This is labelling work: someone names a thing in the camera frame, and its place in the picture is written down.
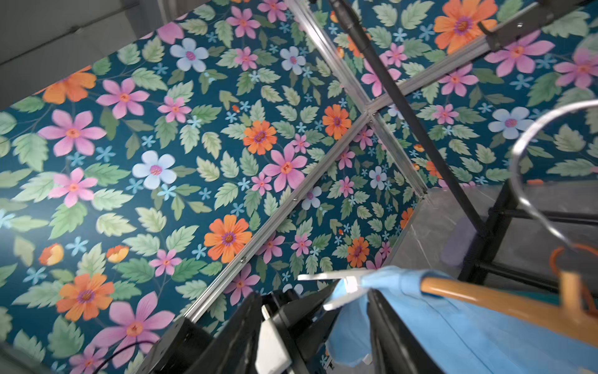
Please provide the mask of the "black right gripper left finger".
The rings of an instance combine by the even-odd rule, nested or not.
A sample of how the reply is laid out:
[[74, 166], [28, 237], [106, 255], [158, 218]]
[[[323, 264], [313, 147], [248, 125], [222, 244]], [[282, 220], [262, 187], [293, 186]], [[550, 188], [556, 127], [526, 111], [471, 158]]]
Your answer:
[[196, 373], [257, 373], [263, 297], [250, 294], [196, 361]]

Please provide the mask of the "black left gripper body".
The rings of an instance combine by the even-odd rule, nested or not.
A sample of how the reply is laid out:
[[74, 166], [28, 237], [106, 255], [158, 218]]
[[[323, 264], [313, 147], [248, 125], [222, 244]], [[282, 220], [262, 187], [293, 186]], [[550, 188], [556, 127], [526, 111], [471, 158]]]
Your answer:
[[338, 311], [322, 308], [330, 296], [331, 286], [301, 297], [294, 289], [273, 291], [263, 298], [273, 322], [291, 356], [291, 367], [285, 373], [323, 373], [318, 354], [324, 348]]

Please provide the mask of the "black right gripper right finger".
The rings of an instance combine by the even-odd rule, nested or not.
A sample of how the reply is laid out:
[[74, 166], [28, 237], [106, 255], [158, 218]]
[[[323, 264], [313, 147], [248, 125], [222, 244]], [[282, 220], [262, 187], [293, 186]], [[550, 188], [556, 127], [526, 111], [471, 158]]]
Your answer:
[[367, 312], [375, 373], [443, 373], [381, 291], [368, 292]]

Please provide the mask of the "light blue garment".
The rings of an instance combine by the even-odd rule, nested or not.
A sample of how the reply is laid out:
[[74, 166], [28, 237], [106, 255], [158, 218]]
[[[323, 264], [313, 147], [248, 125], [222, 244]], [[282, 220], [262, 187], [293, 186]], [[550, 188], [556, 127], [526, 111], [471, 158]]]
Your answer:
[[442, 272], [384, 266], [374, 271], [333, 271], [333, 301], [379, 291], [433, 362], [445, 373], [583, 373], [597, 371], [597, 349], [552, 330], [475, 305], [422, 291]]

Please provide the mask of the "tan orange plastic hanger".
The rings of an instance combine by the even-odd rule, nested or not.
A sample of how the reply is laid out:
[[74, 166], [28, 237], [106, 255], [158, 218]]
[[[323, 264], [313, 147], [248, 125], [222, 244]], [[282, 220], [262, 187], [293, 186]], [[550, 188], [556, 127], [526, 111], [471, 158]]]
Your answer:
[[[539, 210], [524, 191], [520, 175], [520, 161], [526, 155], [529, 143], [550, 122], [583, 109], [597, 106], [595, 100], [581, 101], [554, 109], [538, 118], [524, 132], [512, 147], [512, 162], [509, 167], [509, 181], [499, 194], [498, 200], [489, 214], [491, 235], [476, 238], [463, 262], [458, 280], [427, 280], [422, 291], [446, 298], [471, 302], [487, 309], [505, 313], [540, 327], [597, 346], [597, 319], [588, 316], [572, 315], [562, 305], [549, 305], [523, 296], [487, 288], [483, 285], [488, 274], [503, 277], [529, 287], [556, 294], [560, 298], [559, 280], [549, 266], [551, 253], [558, 247], [565, 247], [574, 254], [596, 254], [591, 246], [574, 243], [559, 224], [575, 224], [596, 228], [595, 213], [572, 213], [564, 211]], [[523, 240], [517, 246], [519, 256], [510, 259], [499, 254], [504, 237], [514, 219], [526, 221], [530, 228], [536, 221], [543, 229], [539, 235]]]

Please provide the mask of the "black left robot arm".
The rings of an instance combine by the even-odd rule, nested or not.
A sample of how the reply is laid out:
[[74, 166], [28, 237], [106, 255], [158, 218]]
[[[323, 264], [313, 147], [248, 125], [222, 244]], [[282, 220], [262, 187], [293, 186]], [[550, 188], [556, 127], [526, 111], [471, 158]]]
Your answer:
[[308, 373], [338, 316], [324, 308], [334, 288], [327, 285], [303, 298], [293, 290], [252, 293], [216, 337], [190, 319], [180, 319], [137, 371]]

